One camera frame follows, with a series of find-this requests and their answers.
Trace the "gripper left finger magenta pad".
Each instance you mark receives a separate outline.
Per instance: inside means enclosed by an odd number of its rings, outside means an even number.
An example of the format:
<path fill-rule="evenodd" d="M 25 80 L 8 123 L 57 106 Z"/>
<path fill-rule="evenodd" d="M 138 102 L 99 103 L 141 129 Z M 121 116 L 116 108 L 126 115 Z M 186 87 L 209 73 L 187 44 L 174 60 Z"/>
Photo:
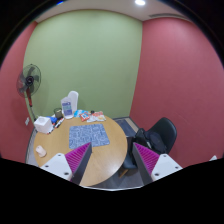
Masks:
<path fill-rule="evenodd" d="M 86 143 L 67 154 L 57 153 L 41 169 L 79 185 L 91 154 L 92 144 Z"/>

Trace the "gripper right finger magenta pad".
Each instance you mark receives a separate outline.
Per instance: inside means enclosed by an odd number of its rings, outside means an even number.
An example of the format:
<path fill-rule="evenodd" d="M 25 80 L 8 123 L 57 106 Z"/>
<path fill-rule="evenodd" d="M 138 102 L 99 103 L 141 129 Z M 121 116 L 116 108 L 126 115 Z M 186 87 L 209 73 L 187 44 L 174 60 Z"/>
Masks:
<path fill-rule="evenodd" d="M 168 154 L 158 155 L 151 149 L 137 143 L 133 144 L 132 153 L 144 185 L 182 169 Z"/>

